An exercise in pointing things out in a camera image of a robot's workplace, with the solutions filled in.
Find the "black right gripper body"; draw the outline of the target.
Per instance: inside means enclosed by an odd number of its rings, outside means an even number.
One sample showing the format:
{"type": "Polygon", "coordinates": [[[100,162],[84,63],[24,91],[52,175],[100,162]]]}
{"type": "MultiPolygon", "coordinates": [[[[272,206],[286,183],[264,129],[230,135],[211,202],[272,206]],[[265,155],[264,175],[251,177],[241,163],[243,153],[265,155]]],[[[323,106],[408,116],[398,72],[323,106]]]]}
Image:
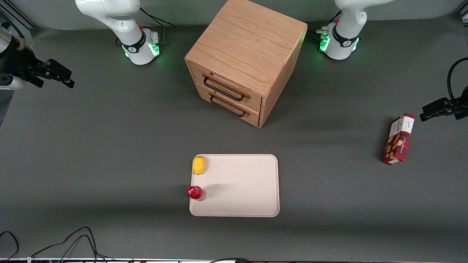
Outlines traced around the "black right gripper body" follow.
{"type": "Polygon", "coordinates": [[[1,80],[22,80],[46,77],[42,61],[26,46],[25,39],[1,39],[1,80]]]}

